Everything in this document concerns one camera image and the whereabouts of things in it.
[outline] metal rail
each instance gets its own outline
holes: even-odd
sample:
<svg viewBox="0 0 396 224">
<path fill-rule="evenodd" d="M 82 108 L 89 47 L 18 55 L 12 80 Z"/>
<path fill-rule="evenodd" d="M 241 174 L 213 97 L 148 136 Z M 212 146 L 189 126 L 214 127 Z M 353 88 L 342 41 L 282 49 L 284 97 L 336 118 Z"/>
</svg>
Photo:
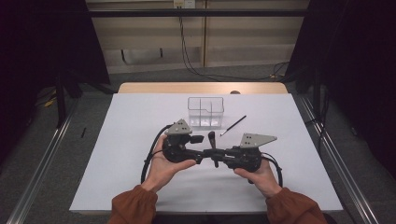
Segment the metal rail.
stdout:
<svg viewBox="0 0 396 224">
<path fill-rule="evenodd" d="M 41 162 L 38 164 L 37 168 L 35 169 L 35 173 L 33 174 L 32 179 L 30 180 L 28 186 L 26 187 L 25 191 L 23 192 L 22 196 L 18 200 L 17 205 L 15 206 L 14 210 L 9 217 L 7 224 L 22 224 L 23 221 L 26 219 L 26 216 L 29 212 L 29 209 L 37 195 L 38 191 L 40 190 L 42 181 L 50 168 L 50 164 L 56 154 L 56 151 L 59 145 L 64 138 L 64 134 L 67 131 L 69 126 L 70 120 L 76 111 L 76 107 L 78 104 L 78 100 L 76 100 L 70 109 L 69 115 L 66 117 L 64 123 L 61 125 L 60 128 L 56 129 L 55 134 L 52 137 L 52 140 L 47 147 L 46 152 L 44 153 Z"/>
<path fill-rule="evenodd" d="M 306 98 L 301 98 L 304 108 L 309 116 L 309 118 L 314 119 L 315 115 L 313 110 L 313 106 L 311 102 Z M 314 127 L 320 135 L 321 128 L 323 127 L 322 123 L 315 122 Z M 375 217 L 375 214 L 370 207 L 369 202 L 367 201 L 364 194 L 361 192 L 361 189 L 358 187 L 355 179 L 352 177 L 351 173 L 347 169 L 346 164 L 344 163 L 341 155 L 338 153 L 337 148 L 335 147 L 332 139 L 330 138 L 329 134 L 326 130 L 323 131 L 322 135 L 322 143 L 326 148 L 327 153 L 329 154 L 330 159 L 332 160 L 332 164 L 340 175 L 346 190 L 348 191 L 350 197 L 352 198 L 353 203 L 355 204 L 356 208 L 358 209 L 359 213 L 361 214 L 361 218 L 363 219 L 364 223 L 366 224 L 375 224 L 378 223 L 378 220 Z"/>
</svg>

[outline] dark background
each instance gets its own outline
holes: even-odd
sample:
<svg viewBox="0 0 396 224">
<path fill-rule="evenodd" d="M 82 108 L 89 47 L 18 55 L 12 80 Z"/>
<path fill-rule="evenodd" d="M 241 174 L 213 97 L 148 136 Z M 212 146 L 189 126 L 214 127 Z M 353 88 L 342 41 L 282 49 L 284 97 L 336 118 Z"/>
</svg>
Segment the dark background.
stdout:
<svg viewBox="0 0 396 224">
<path fill-rule="evenodd" d="M 87 7 L 84 0 L 0 2 L 0 163 L 35 112 L 38 91 L 55 86 L 61 72 L 74 70 L 91 82 L 109 82 L 91 18 L 64 15 L 67 10 Z"/>
<path fill-rule="evenodd" d="M 375 157 L 396 176 L 396 6 L 311 0 L 287 75 L 305 92 L 315 73 Z"/>
</svg>

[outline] electrical outlet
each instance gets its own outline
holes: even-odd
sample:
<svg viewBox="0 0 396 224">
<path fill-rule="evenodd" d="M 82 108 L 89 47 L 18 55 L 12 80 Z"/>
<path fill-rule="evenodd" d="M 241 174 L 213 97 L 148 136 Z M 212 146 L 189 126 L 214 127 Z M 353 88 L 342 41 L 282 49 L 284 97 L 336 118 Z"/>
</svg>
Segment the electrical outlet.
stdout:
<svg viewBox="0 0 396 224">
<path fill-rule="evenodd" d="M 184 8 L 184 0 L 174 0 L 174 8 Z"/>
<path fill-rule="evenodd" d="M 185 0 L 184 8 L 195 8 L 195 0 Z"/>
</svg>

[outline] person's right hand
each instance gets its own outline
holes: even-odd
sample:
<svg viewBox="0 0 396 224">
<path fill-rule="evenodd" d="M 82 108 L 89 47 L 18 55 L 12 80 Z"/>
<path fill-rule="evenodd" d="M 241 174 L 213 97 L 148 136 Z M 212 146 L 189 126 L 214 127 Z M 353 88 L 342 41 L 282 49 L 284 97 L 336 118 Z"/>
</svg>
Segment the person's right hand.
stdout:
<svg viewBox="0 0 396 224">
<path fill-rule="evenodd" d="M 262 160 L 260 169 L 254 173 L 241 168 L 236 168 L 233 172 L 251 180 L 265 198 L 271 198 L 282 190 L 276 183 L 269 161 Z"/>
</svg>

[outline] white tabletop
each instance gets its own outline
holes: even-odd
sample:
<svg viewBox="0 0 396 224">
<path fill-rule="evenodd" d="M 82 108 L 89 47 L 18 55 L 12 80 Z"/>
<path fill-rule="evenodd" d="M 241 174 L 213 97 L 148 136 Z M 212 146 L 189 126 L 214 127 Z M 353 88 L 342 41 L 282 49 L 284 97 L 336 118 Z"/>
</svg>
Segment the white tabletop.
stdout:
<svg viewBox="0 0 396 224">
<path fill-rule="evenodd" d="M 224 98 L 222 126 L 192 128 L 205 136 L 190 149 L 210 148 L 209 130 L 216 132 L 217 148 L 238 146 L 243 133 L 277 137 L 261 146 L 283 169 L 284 187 L 315 200 L 324 211 L 342 210 L 332 183 L 290 94 L 115 94 L 70 210 L 81 214 L 111 211 L 116 195 L 140 184 L 144 159 L 158 131 L 179 119 L 189 120 L 189 97 Z M 234 122 L 247 117 L 222 137 Z M 228 214 L 266 211 L 259 191 L 228 169 L 215 168 L 210 159 L 182 171 L 158 192 L 157 213 Z"/>
</svg>

